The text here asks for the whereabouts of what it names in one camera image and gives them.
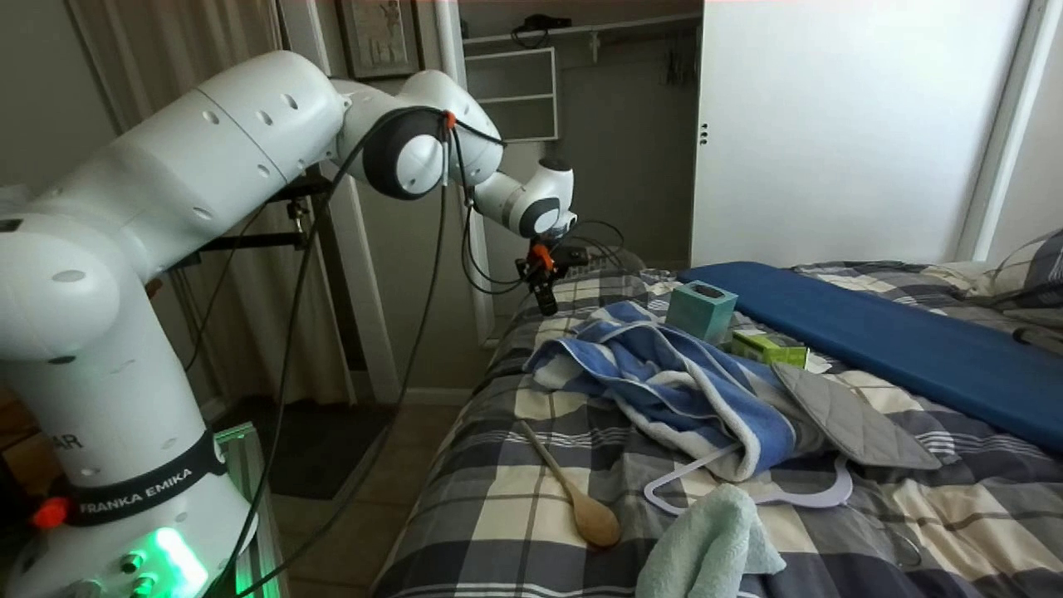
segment plaid bedspread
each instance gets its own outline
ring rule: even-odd
[[[1005,327],[959,305],[955,292],[906,266],[817,266],[810,276]],[[665,308],[667,298],[656,279],[641,276],[567,279],[555,292],[557,317],[542,320],[527,305],[497,347],[436,458],[375,595],[635,595],[646,550],[675,522],[646,505],[641,488],[688,458],[653,445],[609,402],[534,389],[523,359],[605,302],[636,298]],[[842,508],[760,505],[760,522],[786,567],[743,579],[746,595],[1063,595],[1059,454],[868,371],[830,365],[830,375],[906,429],[943,468],[914,476],[849,465],[856,488]],[[617,512],[623,528],[617,547],[585,547],[560,485],[515,419],[527,422],[588,496]],[[753,485],[810,491],[830,483],[832,468],[822,454],[774,468]],[[667,488],[667,503],[695,505],[712,488],[712,476],[695,476]]]

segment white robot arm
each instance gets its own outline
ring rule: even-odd
[[[266,52],[149,115],[38,200],[0,214],[0,380],[49,436],[68,496],[5,595],[202,595],[247,499],[227,480],[142,282],[222,235],[315,162],[385,195],[466,184],[476,209],[551,240],[571,168],[497,173],[497,130],[440,73],[394,95]]]

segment pillow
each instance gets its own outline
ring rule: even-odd
[[[996,302],[1053,308],[1063,305],[1063,230],[1013,248],[988,279]]]

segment white door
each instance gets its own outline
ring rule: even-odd
[[[706,4],[692,261],[947,259],[1023,12]]]

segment blue mattress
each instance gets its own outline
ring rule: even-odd
[[[760,261],[702,266],[764,327],[1011,436],[1063,451],[1063,359],[1004,333]]]

